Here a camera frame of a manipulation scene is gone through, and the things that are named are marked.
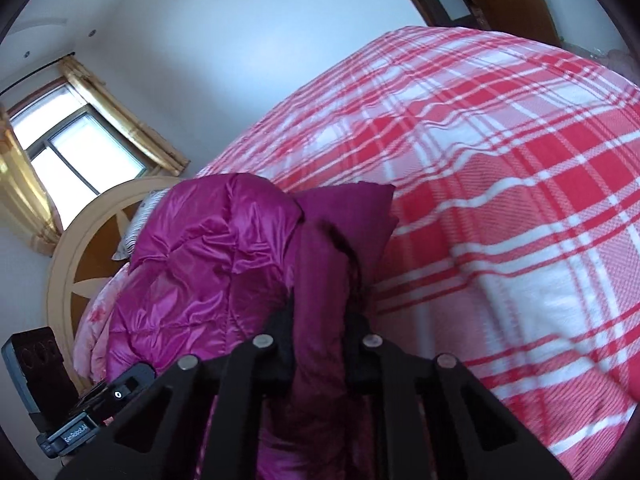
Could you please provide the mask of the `magenta down jacket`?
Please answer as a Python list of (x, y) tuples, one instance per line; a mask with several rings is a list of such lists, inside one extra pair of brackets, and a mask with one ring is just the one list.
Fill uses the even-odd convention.
[(139, 362), (163, 372), (186, 354), (225, 356), (282, 314), (294, 377), (265, 407), (258, 477), (371, 478), (370, 419), (346, 392), (342, 340), (346, 315), (367, 309), (397, 223), (393, 195), (369, 182), (287, 193), (252, 174), (176, 184), (115, 300), (107, 377)]

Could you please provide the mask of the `black speaker box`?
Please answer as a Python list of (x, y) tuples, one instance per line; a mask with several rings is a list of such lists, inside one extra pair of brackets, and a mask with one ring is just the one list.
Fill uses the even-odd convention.
[(39, 432), (53, 432), (68, 421), (79, 400), (76, 386), (49, 326), (13, 334), (1, 354), (13, 385)]

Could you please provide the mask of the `pink floral quilt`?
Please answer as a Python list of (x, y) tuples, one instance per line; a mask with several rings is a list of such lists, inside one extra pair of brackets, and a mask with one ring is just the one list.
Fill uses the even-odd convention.
[(108, 330), (116, 299), (126, 285), (130, 264), (126, 263), (89, 301), (81, 315), (73, 345), (73, 367), (93, 384), (106, 376)]

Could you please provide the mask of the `wooden round headboard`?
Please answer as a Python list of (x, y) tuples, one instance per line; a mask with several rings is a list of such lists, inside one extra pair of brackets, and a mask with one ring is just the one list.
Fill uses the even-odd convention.
[(149, 193), (170, 188), (175, 177), (154, 176), (102, 193), (65, 229), (51, 259), (44, 294), (46, 324), (53, 330), (68, 376), (78, 392), (91, 387), (73, 367), (77, 327), (90, 300), (124, 265), (112, 259), (139, 204)]

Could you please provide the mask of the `striped grey pillow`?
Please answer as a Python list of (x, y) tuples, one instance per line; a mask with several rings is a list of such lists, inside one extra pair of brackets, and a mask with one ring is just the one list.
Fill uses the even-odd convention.
[(149, 193), (144, 200), (140, 203), (134, 218), (130, 221), (126, 227), (125, 233), (120, 239), (114, 254), (112, 255), (113, 261), (124, 261), (129, 259), (134, 252), (134, 246), (136, 246), (138, 237), (148, 222), (153, 210), (157, 207), (164, 196), (169, 192), (169, 188), (163, 190), (153, 191)]

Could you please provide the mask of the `yellow curtain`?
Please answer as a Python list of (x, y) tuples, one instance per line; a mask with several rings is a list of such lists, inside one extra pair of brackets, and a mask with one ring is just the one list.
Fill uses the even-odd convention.
[(153, 169), (145, 177), (168, 174), (178, 177), (190, 162), (151, 126), (128, 110), (106, 88), (106, 84), (73, 55), (64, 56), (56, 67), (60, 76), (1, 112), (1, 221), (40, 255), (53, 254), (67, 226), (37, 176), (26, 150), (14, 132), (11, 117), (36, 93), (55, 81), (69, 84), (127, 140), (151, 159)]

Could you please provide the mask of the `red white plaid bedspread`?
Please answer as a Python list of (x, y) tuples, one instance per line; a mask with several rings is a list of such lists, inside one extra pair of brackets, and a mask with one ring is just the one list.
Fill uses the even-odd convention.
[(467, 28), (386, 32), (288, 96), (206, 171), (285, 191), (395, 189), (374, 318), (449, 352), (576, 479), (639, 413), (639, 89)]

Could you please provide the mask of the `window with frame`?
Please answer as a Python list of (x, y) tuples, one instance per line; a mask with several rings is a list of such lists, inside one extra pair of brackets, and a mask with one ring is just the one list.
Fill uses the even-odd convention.
[(10, 117), (62, 226), (100, 194), (153, 169), (149, 157), (62, 81), (37, 92)]

